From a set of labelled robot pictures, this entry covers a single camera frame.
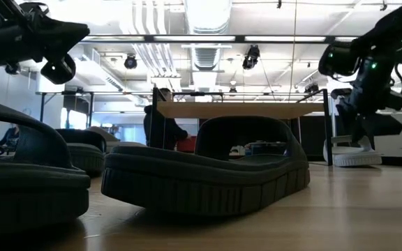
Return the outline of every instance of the red object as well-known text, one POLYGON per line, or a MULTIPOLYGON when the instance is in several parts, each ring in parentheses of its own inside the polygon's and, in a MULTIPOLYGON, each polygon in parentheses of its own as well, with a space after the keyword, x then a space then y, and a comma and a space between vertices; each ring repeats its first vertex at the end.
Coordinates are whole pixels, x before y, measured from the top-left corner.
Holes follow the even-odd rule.
POLYGON ((195 152, 196 136, 192 136, 190 139, 184 139, 178 141, 176 149, 185 153, 195 152))

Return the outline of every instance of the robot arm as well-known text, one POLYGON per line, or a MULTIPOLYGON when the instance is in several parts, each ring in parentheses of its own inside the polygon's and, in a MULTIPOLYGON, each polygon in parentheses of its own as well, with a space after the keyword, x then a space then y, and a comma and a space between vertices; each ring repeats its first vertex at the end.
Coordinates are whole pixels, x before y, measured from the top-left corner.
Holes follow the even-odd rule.
MULTIPOLYGON (((374 114, 379 109, 402 109, 402 92, 390 89, 391 73, 395 69, 398 74, 399 63, 402 63, 402 6, 384 16, 363 36, 350 43, 332 43, 322 55, 319 72, 323 75, 351 76, 358 71, 356 80, 350 83, 351 94, 336 106, 344 125, 357 134, 355 141, 361 137, 358 116, 376 119, 374 114)), ((365 123, 376 124, 376 121, 365 123)))
POLYGON ((38 63, 46 58, 41 74, 63 84, 75 75, 75 63, 68 51, 89 35, 89 29, 86 24, 53 20, 41 6, 0 0, 0 66, 29 59, 38 63))

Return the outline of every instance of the black jacket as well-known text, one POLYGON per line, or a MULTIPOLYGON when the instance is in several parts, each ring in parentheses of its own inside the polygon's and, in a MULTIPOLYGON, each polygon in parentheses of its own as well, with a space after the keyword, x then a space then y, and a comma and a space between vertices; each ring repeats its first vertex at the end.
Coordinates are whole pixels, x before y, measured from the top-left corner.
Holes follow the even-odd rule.
MULTIPOLYGON (((147 146, 150 143, 150 127, 151 127, 151 105, 144 108, 145 118, 144 118, 144 130, 145 136, 147 137, 147 146)), ((165 122, 165 139, 160 140, 160 145, 163 144, 164 149, 174 150, 178 140, 186 139, 188 133, 182 130, 174 119, 166 119, 160 112, 153 115, 153 123, 157 123, 158 129, 151 132, 153 137, 157 136, 158 139, 164 139, 164 122, 165 122)))

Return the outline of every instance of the person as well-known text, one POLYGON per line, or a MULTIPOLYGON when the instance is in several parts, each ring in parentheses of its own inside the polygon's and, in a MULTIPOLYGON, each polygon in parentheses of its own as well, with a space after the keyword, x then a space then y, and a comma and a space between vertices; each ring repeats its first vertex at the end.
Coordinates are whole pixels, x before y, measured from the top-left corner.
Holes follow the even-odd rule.
MULTIPOLYGON (((171 90, 168 88, 161 88, 159 89, 164 96, 165 101, 173 102, 173 96, 171 90)), ((151 128, 151 111, 152 106, 148 105, 144 108, 145 111, 145 118, 144 118, 144 130, 145 130, 145 137, 147 140, 147 146, 150 146, 150 128, 151 128)), ((177 124, 174 119, 167 119, 165 118, 160 112, 157 112, 153 115, 154 123, 157 123, 159 126, 158 130, 154 130, 152 133, 158 135, 157 137, 163 139, 163 146, 164 149, 167 150, 174 150, 176 143, 179 140, 183 139, 190 139, 191 136, 185 131, 182 130, 177 124)))
POLYGON ((6 145, 10 149, 16 149, 18 138, 20 138, 20 128, 15 125, 6 131, 6 134, 0 140, 0 146, 6 145))

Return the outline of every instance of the wall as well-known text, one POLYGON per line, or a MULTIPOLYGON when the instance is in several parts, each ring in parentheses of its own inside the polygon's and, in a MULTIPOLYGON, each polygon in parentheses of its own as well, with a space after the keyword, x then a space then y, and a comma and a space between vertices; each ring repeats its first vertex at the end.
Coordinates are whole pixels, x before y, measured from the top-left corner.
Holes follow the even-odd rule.
MULTIPOLYGON (((0 67, 0 104, 24 112, 35 119, 40 118, 41 96, 36 95, 36 73, 31 78, 24 75, 10 76, 3 67, 0 67)), ((45 123, 54 128, 60 126, 60 111, 57 108, 63 106, 63 98, 52 99, 45 106, 45 123)), ((0 139, 9 129, 9 123, 0 123, 0 139)))

